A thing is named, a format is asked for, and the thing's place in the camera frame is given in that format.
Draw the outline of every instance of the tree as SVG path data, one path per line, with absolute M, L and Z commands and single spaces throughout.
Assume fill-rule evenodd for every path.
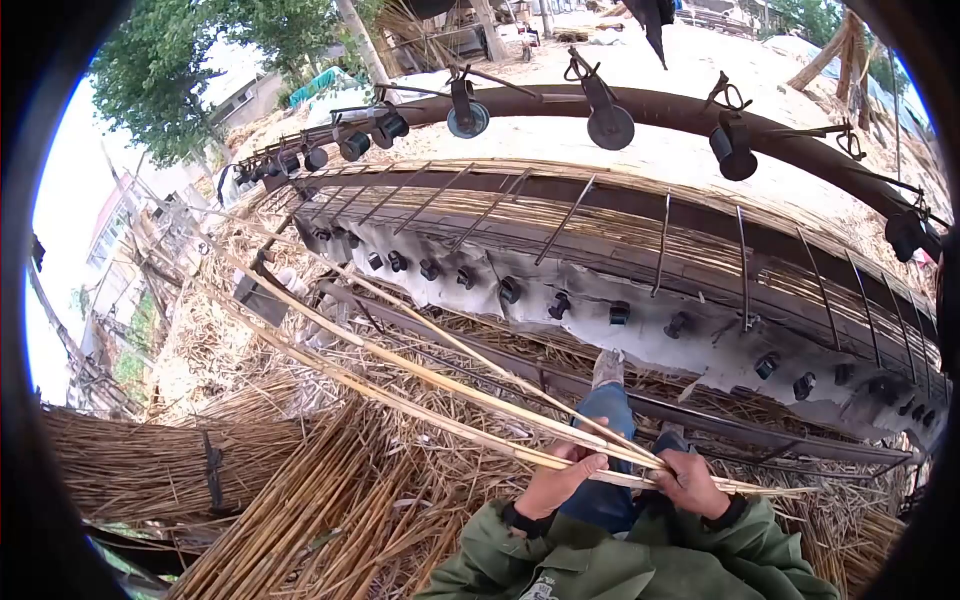
M 342 26 L 328 0 L 229 0 L 221 13 L 230 40 L 256 44 L 267 55 L 264 68 L 297 82 L 308 61 L 316 74 L 314 61 L 337 41 Z
M 137 2 L 90 64 L 100 117 L 111 131 L 129 131 L 157 166 L 222 141 L 200 101 L 207 80 L 219 74 L 202 67 L 224 30 L 217 8 L 215 2 Z
M 771 0 L 770 8 L 782 14 L 782 26 L 801 28 L 811 44 L 823 48 L 840 27 L 843 6 L 834 0 Z

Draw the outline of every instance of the wooden pole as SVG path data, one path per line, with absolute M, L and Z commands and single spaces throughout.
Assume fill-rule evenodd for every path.
M 373 47 L 370 34 L 367 33 L 367 27 L 363 24 L 360 15 L 357 14 L 357 10 L 353 7 L 353 2 L 351 2 L 351 0 L 337 0 L 337 10 L 340 11 L 344 22 L 347 23 L 347 28 L 353 35 L 353 38 L 357 40 L 360 57 L 367 67 L 371 81 L 374 84 L 388 84 L 390 78 L 387 77 L 387 70 L 383 67 L 383 62 L 380 61 L 380 57 L 376 54 L 376 48 Z M 400 103 L 399 96 L 393 90 L 387 90 L 386 98 L 394 104 Z
M 483 25 L 484 35 L 487 36 L 487 47 L 490 48 L 490 60 L 502 62 L 510 57 L 507 44 L 496 32 L 496 20 L 493 18 L 493 9 L 490 0 L 470 0 L 470 5 L 477 13 L 477 20 Z
M 543 19 L 543 39 L 553 37 L 553 15 L 547 9 L 547 0 L 540 0 L 540 18 Z
M 840 28 L 837 29 L 836 33 L 833 34 L 833 37 L 824 46 L 824 49 L 818 54 L 807 66 L 802 68 L 799 73 L 794 75 L 786 84 L 790 87 L 793 87 L 797 91 L 803 91 L 810 82 L 813 81 L 813 78 L 820 74 L 821 71 L 833 60 L 833 57 L 837 56 L 840 52 L 840 48 L 843 45 L 844 40 L 847 38 L 847 34 L 851 29 L 850 15 L 852 12 L 847 11 L 847 16 L 844 18 L 843 23 L 840 24 Z

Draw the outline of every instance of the metal rod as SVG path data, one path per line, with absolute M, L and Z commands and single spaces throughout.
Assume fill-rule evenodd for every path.
M 887 59 L 890 60 L 890 74 L 894 80 L 894 134 L 897 138 L 897 179 L 900 179 L 900 98 L 897 93 L 897 64 L 894 62 L 894 49 L 887 46 Z
M 750 330 L 750 278 L 747 277 L 747 242 L 743 237 L 743 209 L 736 207 L 736 226 L 740 231 L 740 272 L 743 278 L 743 332 Z
M 554 242 L 557 241 L 557 236 L 559 236 L 560 232 L 564 230 L 564 228 L 566 227 L 566 222 L 570 220 L 570 217 L 573 216 L 573 213 L 577 210 L 577 207 L 580 206 L 580 202 L 584 199 L 584 197 L 590 191 L 590 188 L 593 187 L 593 181 L 595 179 L 597 179 L 596 173 L 594 173 L 590 177 L 590 181 L 587 182 L 587 186 L 584 187 L 584 191 L 580 192 L 580 196 L 577 198 L 577 202 L 573 203 L 573 206 L 570 207 L 570 210 L 569 212 L 566 213 L 566 216 L 564 217 L 564 219 L 560 221 L 560 224 L 557 226 L 556 229 L 554 229 L 553 235 L 551 235 L 550 239 L 546 241 L 546 246 L 543 247 L 543 250 L 540 251 L 540 256 L 538 256 L 537 260 L 534 261 L 535 267 L 538 267 L 541 264 L 541 262 L 543 262 L 543 258 L 546 256 L 548 252 L 550 252 L 550 249 L 553 248 Z
M 422 173 L 422 172 L 426 171 L 428 168 L 430 168 L 430 164 L 431 164 L 431 163 L 432 163 L 431 160 L 427 160 L 427 161 L 426 161 L 426 164 L 423 165 L 421 168 L 419 168 L 416 173 L 414 173 L 414 174 L 411 175 L 409 178 L 407 178 L 406 181 L 404 181 L 403 183 L 401 183 L 400 185 L 398 185 L 397 187 L 395 187 L 394 190 L 393 190 L 392 192 L 390 192 L 389 194 L 387 194 L 387 196 L 384 197 L 383 200 L 381 200 L 379 203 L 377 203 L 376 206 L 374 206 L 373 208 L 371 208 L 370 212 L 368 212 L 367 214 L 365 214 L 365 215 L 363 216 L 363 219 L 360 219 L 360 221 L 357 223 L 357 225 L 359 226 L 359 225 L 363 225 L 364 223 L 366 223 L 366 222 L 367 222 L 367 219 L 370 219 L 371 216 L 373 216 L 374 212 L 376 212 L 377 210 L 380 209 L 380 206 L 383 206 L 384 204 L 386 204 L 387 202 L 389 202 L 390 199 L 391 199 L 393 196 L 396 195 L 396 192 L 400 191 L 401 189 L 403 189 L 404 187 L 406 187 L 407 185 L 409 185 L 409 184 L 410 184 L 410 181 L 413 181 L 414 178 L 415 178 L 417 175 L 419 175 L 420 173 Z
M 431 203 L 433 203 L 433 201 L 437 200 L 437 198 L 438 198 L 441 194 L 443 194 L 443 192 L 446 191 L 446 188 L 447 188 L 447 187 L 453 185 L 453 182 L 454 182 L 454 181 L 458 180 L 461 176 L 463 176 L 463 175 L 465 175 L 466 173 L 468 173 L 469 170 L 472 169 L 472 168 L 473 168 L 473 165 L 475 165 L 475 164 L 476 164 L 475 162 L 472 162 L 472 163 L 470 163 L 469 165 L 467 165 L 466 167 L 464 167 L 464 169 L 463 169 L 460 173 L 454 175 L 453 178 L 452 178 L 450 181 L 448 181 L 447 183 L 445 183 L 445 184 L 444 184 L 444 187 L 442 187 L 442 188 L 440 188 L 439 190 L 437 190 L 436 192 L 434 192 L 434 193 L 433 193 L 433 196 L 431 196 L 430 198 L 427 198 L 427 199 L 426 199 L 426 202 L 424 202 L 423 204 L 421 204 L 420 206 L 418 206 L 417 210 L 415 210 L 415 211 L 413 212 L 413 214 L 411 214 L 409 217 L 407 217 L 406 221 L 404 221 L 403 223 L 400 224 L 400 227 L 394 229 L 394 235 L 397 235 L 398 233 L 400 233 L 401 231 L 403 231 L 403 230 L 407 227 L 407 225 L 409 225 L 409 223 L 410 223 L 411 221 L 413 221 L 414 219 L 417 218 L 417 215 L 419 215 L 420 213 L 422 213 L 425 208 L 427 208 L 428 206 L 430 206 Z
M 473 222 L 473 225 L 471 225 L 466 231 L 464 231 L 464 234 L 460 236 L 460 239 L 457 240 L 457 242 L 453 245 L 453 248 L 451 248 L 450 251 L 451 251 L 451 252 L 456 252 L 457 249 L 460 248 L 460 245 L 464 243 L 464 240 L 466 240 L 466 239 L 469 237 L 469 235 L 470 235 L 471 233 L 473 233 L 473 231 L 474 231 L 475 229 L 477 229 L 477 226 L 478 226 L 478 225 L 480 225 L 481 223 L 483 223 L 483 221 L 484 221 L 488 216 L 490 216 L 490 213 L 492 213 L 493 210 L 497 207 L 497 205 L 500 204 L 500 201 L 502 201 L 504 198 L 506 198 L 507 196 L 509 196 L 510 193 L 514 191 L 514 189 L 516 189 L 516 193 L 514 194 L 514 200 L 516 200 L 516 197 L 520 194 L 520 189 L 522 189 L 523 182 L 527 180 L 527 177 L 530 176 L 530 173 L 531 173 L 531 172 L 533 172 L 533 168 L 532 168 L 532 167 L 529 167 L 529 168 L 527 168 L 527 170 L 524 171 L 518 178 L 516 178 L 516 179 L 514 180 L 514 182 L 510 184 L 510 187 L 507 188 L 507 191 L 505 191 L 503 194 L 501 194 L 500 196 L 498 196 L 498 197 L 496 198 L 496 200 L 493 201 L 493 204 L 490 205 L 490 208 L 488 208 L 487 210 L 485 210 L 484 213 L 483 213 L 482 215 L 480 215 L 480 218 L 478 218 L 476 221 L 474 221 L 474 222 Z
M 761 456 L 759 459 L 757 459 L 757 460 L 756 460 L 756 464 L 757 464 L 757 465 L 762 465 L 763 463 L 766 463 L 767 461 L 769 461 L 769 460 L 772 459 L 772 458 L 777 458 L 778 456 L 781 456 L 782 454 L 785 454 L 787 451 L 790 450 L 790 448 L 792 448 L 793 446 L 795 446 L 795 445 L 797 445 L 797 444 L 799 444 L 799 443 L 800 443 L 800 440 L 794 440 L 793 442 L 787 442 L 786 444 L 780 446 L 779 448 L 774 448 L 773 450 L 771 450 L 771 451 L 768 452 L 767 454 L 764 454 L 764 455 Z
M 876 355 L 876 367 L 878 369 L 883 369 L 883 364 L 880 361 L 880 347 L 876 344 L 876 329 L 874 329 L 874 316 L 870 313 L 870 303 L 867 301 L 867 293 L 863 291 L 863 280 L 860 279 L 860 270 L 856 268 L 856 263 L 853 262 L 853 257 L 850 256 L 849 250 L 844 250 L 847 254 L 847 260 L 850 261 L 850 266 L 853 267 L 853 274 L 856 276 L 856 283 L 860 286 L 860 298 L 863 300 L 863 309 L 867 311 L 867 324 L 870 326 L 870 338 L 874 341 L 874 354 Z
M 836 346 L 838 352 L 842 352 L 843 350 L 840 348 L 840 334 L 837 333 L 837 326 L 833 322 L 833 310 L 830 309 L 830 300 L 827 299 L 827 287 L 824 286 L 824 281 L 820 279 L 820 269 L 817 268 L 817 261 L 813 259 L 813 251 L 810 249 L 810 245 L 806 243 L 804 233 L 799 227 L 797 227 L 797 235 L 800 236 L 800 241 L 804 242 L 806 255 L 810 257 L 810 265 L 813 266 L 813 274 L 817 277 L 817 285 L 820 286 L 820 296 L 824 299 L 824 307 L 827 310 L 827 319 L 830 321 L 830 330 L 833 332 L 833 344 Z
M 360 170 L 357 171 L 356 173 L 351 173 L 351 175 L 363 175 L 364 173 L 367 172 L 367 169 L 369 169 L 369 168 L 370 168 L 370 165 L 369 165 L 369 164 L 365 164 L 362 169 L 360 169 Z M 346 187 L 347 187 L 347 184 L 344 183 L 343 185 L 341 185 L 341 186 L 337 189 L 337 191 L 333 192 L 333 195 L 326 199 L 326 202 L 324 203 L 323 206 L 320 207 L 320 210 L 318 210 L 318 211 L 316 212 L 316 214 L 320 214 L 320 213 L 324 212 L 324 209 L 327 208 L 327 207 L 330 205 L 330 203 L 333 202 L 333 199 L 336 198 L 337 196 L 339 196 L 339 195 L 340 195 L 340 192 L 344 191 L 344 189 L 346 189 Z
M 897 296 L 894 294 L 894 289 L 890 287 L 890 282 L 887 281 L 887 274 L 881 271 L 880 278 L 883 279 L 883 283 L 887 286 L 887 291 L 890 292 L 890 300 L 894 302 L 894 308 L 897 310 L 897 321 L 900 322 L 900 333 L 903 334 L 903 344 L 906 346 L 906 355 L 910 358 L 910 376 L 913 378 L 913 382 L 917 383 L 917 369 L 913 364 L 913 352 L 910 350 L 910 339 L 906 337 L 906 323 L 903 322 L 903 317 L 900 315 L 900 305 L 897 304 Z
M 907 288 L 906 293 L 910 295 L 910 303 L 913 304 L 913 312 L 917 315 L 917 325 L 920 326 L 920 345 L 924 350 L 924 367 L 926 367 L 926 396 L 930 397 L 930 360 L 926 357 L 926 336 L 924 335 L 924 322 L 920 320 L 920 309 L 917 308 L 917 301 L 913 299 L 913 290 Z
M 904 457 L 901 458 L 900 460 L 896 461 L 893 465 L 890 465 L 889 467 L 886 467 L 886 468 L 882 468 L 882 469 L 880 470 L 880 472 L 875 473 L 875 474 L 871 477 L 871 479 L 877 479 L 877 478 L 880 477 L 881 475 L 886 475 L 886 474 L 887 474 L 888 472 L 890 472 L 891 470 L 893 470 L 893 469 L 899 467 L 900 465 L 902 465 L 903 463 L 905 463 L 908 458 L 910 458 L 910 457 L 904 456 Z
M 371 181 L 370 183 L 368 183 L 367 185 L 364 185 L 363 187 L 361 187 L 361 188 L 360 188 L 360 191 L 357 192 L 356 194 L 353 194 L 353 196 L 351 196 L 350 199 L 347 200 L 347 201 L 344 203 L 343 206 L 341 206 L 340 208 L 338 208 L 337 211 L 336 211 L 335 213 L 333 213 L 333 216 L 330 217 L 330 218 L 331 218 L 331 219 L 336 219 L 337 217 L 339 217 L 339 216 L 340 216 L 340 213 L 343 212 L 345 208 L 347 208 L 348 206 L 350 206 L 351 204 L 353 204 L 353 201 L 354 201 L 354 200 L 356 200 L 357 198 L 360 198 L 360 194 L 363 194 L 364 192 L 367 191 L 367 188 L 369 188 L 370 186 L 374 185 L 375 183 L 377 183 L 378 181 L 380 181 L 381 179 L 383 179 L 383 176 L 385 176 L 386 174 L 388 174 L 388 173 L 390 173 L 391 171 L 393 171 L 393 170 L 394 170 L 394 165 L 396 165 L 396 163 L 395 163 L 395 162 L 391 162 L 391 163 L 390 163 L 390 166 L 388 166 L 388 167 L 387 167 L 386 169 L 384 169 L 383 171 L 380 171 L 380 173 L 377 174 L 377 178 L 376 178 L 375 180 L 373 180 L 373 181 Z
M 663 228 L 660 230 L 660 257 L 657 258 L 657 274 L 654 276 L 654 289 L 650 298 L 655 298 L 660 290 L 660 276 L 663 275 L 663 255 L 666 254 L 666 226 L 670 222 L 670 192 L 666 193 L 666 205 L 663 208 Z

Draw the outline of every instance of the tree trunk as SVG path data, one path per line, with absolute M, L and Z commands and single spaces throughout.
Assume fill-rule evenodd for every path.
M 540 18 L 543 19 L 543 39 L 553 37 L 553 15 L 547 8 L 547 0 L 540 0 Z
M 360 15 L 357 14 L 357 10 L 353 7 L 353 2 L 351 0 L 337 0 L 337 10 L 340 11 L 344 22 L 347 23 L 347 29 L 350 30 L 353 38 L 357 41 L 360 57 L 367 67 L 372 82 L 374 84 L 388 84 L 390 78 L 387 77 L 387 70 L 376 54 L 376 48 L 373 47 L 367 28 L 364 26 L 363 20 L 360 19 Z M 399 95 L 395 91 L 388 89 L 386 98 L 394 104 L 399 104 Z
M 800 73 L 794 75 L 786 84 L 797 91 L 803 91 L 804 88 L 813 81 L 813 78 L 819 75 L 830 61 L 833 60 L 833 57 L 837 56 L 849 30 L 850 19 L 844 18 L 843 23 L 840 24 L 840 28 L 833 34 L 833 37 L 827 45 L 824 46 L 824 49 L 820 51 L 820 54 L 818 54 L 810 64 L 802 68 Z
M 502 62 L 510 57 L 507 44 L 496 32 L 496 19 L 493 18 L 493 9 L 490 0 L 470 0 L 470 5 L 477 14 L 477 20 L 483 25 L 484 35 L 487 37 L 487 47 L 490 48 L 490 60 Z
M 383 68 L 387 71 L 388 77 L 399 77 L 403 75 L 403 68 L 396 61 L 394 49 L 387 42 L 387 36 L 383 33 L 382 27 L 376 27 L 372 36 L 373 48 L 376 54 L 383 61 Z

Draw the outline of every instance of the bundle of reeds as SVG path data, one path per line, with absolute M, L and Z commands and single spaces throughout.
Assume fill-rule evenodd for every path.
M 860 521 L 857 543 L 843 551 L 843 566 L 847 572 L 847 589 L 851 597 L 860 597 L 866 591 L 905 528 L 902 521 L 876 508 L 867 510 Z
M 99 522 L 207 520 L 246 508 L 302 440 L 299 421 L 210 422 L 203 429 L 102 420 L 49 407 L 44 420 L 64 483 Z M 222 494 L 211 513 L 211 451 Z
M 381 411 L 353 395 L 168 597 L 262 598 L 281 589 L 290 597 L 366 597 L 388 559 L 450 521 L 449 507 L 424 508 L 426 487 L 398 502 L 422 458 L 390 452 L 383 424 Z

